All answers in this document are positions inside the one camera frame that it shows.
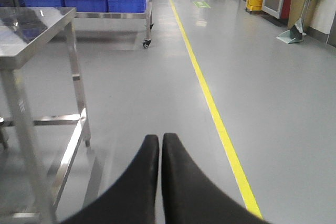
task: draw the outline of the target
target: dustpan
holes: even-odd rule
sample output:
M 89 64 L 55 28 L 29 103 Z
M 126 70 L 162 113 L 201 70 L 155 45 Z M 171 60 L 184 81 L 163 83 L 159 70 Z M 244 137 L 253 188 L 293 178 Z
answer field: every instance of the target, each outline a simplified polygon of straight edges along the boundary
M 306 18 L 310 1 L 311 0 L 304 1 L 300 18 L 294 23 L 294 25 L 290 28 L 290 30 L 284 31 L 282 34 L 280 34 L 277 37 L 278 39 L 287 44 L 303 42 L 303 37 L 306 35 L 303 32 L 303 22 L 304 19 Z

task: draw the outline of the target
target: metal shelf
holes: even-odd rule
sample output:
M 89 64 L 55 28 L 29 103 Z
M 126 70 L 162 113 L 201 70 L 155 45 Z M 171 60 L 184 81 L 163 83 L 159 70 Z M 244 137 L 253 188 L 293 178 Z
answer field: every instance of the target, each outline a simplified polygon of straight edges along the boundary
M 149 3 L 144 13 L 76 13 L 76 18 L 146 19 L 151 13 L 152 3 Z

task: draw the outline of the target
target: yellow floor line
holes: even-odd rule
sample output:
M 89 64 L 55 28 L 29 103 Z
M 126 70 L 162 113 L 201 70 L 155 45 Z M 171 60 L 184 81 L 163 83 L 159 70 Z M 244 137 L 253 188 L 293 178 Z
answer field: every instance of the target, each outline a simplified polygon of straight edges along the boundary
M 243 197 L 245 206 L 247 210 L 249 210 L 252 214 L 258 216 L 259 218 L 263 218 L 259 209 L 259 206 L 257 204 L 256 198 L 252 192 L 251 186 L 247 180 L 247 177 L 244 173 L 244 170 L 242 168 L 242 165 L 240 164 L 239 158 L 237 156 L 237 153 L 235 151 L 235 148 L 232 144 L 232 141 L 225 129 L 224 123 L 222 121 L 222 118 L 220 117 L 220 114 L 218 112 L 218 109 L 216 107 L 215 101 L 211 95 L 210 89 L 205 81 L 205 78 L 202 74 L 202 71 L 200 69 L 200 66 L 197 62 L 197 59 L 195 57 L 194 51 L 191 47 L 190 41 L 188 39 L 188 36 L 184 30 L 184 27 L 182 25 L 181 19 L 176 11 L 175 5 L 173 0 L 169 0 L 170 4 L 172 6 L 173 13 L 175 15 L 176 21 L 178 23 L 178 26 L 180 28 L 180 31 L 182 33 L 182 37 L 184 39 L 185 45 L 188 49 L 189 56 L 191 59 L 191 62 L 194 66 L 195 72 L 197 74 L 198 80 L 201 84 L 206 102 L 209 106 L 212 118 L 214 120 L 214 123 L 216 125 L 219 137 L 222 141 L 224 150 L 226 152 L 227 158 L 230 162 L 232 171 L 235 175 L 241 196 Z

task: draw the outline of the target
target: plant pot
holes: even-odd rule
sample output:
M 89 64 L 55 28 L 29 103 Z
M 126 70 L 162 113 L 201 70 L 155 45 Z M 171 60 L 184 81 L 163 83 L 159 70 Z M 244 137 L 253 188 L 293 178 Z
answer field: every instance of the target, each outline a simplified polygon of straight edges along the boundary
M 287 25 L 288 29 L 290 29 L 294 25 L 294 23 L 300 18 L 304 3 L 305 3 L 305 0 L 292 0 L 291 1 L 288 25 Z M 307 31 L 311 23 L 311 20 L 313 19 L 316 4 L 317 4 L 317 0 L 312 0 L 309 4 L 307 15 L 303 23 L 303 31 Z

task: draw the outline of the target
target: table leg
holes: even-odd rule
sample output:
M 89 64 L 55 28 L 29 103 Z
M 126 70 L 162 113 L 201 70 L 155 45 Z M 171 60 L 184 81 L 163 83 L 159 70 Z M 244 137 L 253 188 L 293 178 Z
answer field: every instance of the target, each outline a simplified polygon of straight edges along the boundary
M 38 149 L 23 78 L 19 70 L 2 70 L 1 76 L 41 222 L 56 223 L 55 209 L 52 207 L 51 192 L 47 183 L 47 172 Z
M 82 81 L 82 76 L 80 73 L 80 67 L 78 62 L 78 53 L 77 53 L 77 47 L 76 47 L 76 35 L 75 35 L 75 29 L 73 27 L 73 23 L 70 22 L 65 28 L 65 35 L 66 35 L 66 42 L 67 47 L 69 51 L 69 59 L 70 59 L 70 65 L 71 65 L 71 73 L 72 73 L 72 80 L 74 82 L 75 87 L 75 95 L 76 95 L 76 101 L 77 101 L 77 107 L 78 107 L 78 114 L 81 114 L 83 109 L 86 108 L 86 100 L 85 100 L 85 93 L 84 93 L 84 86 Z M 89 117 L 88 112 L 87 113 L 87 123 L 85 124 L 85 128 L 83 128 L 84 134 L 83 134 L 83 140 L 85 141 L 86 147 L 90 146 L 90 126 L 89 126 Z
M 4 128 L 0 127 L 0 143 L 2 143 L 4 149 L 8 149 L 8 134 Z

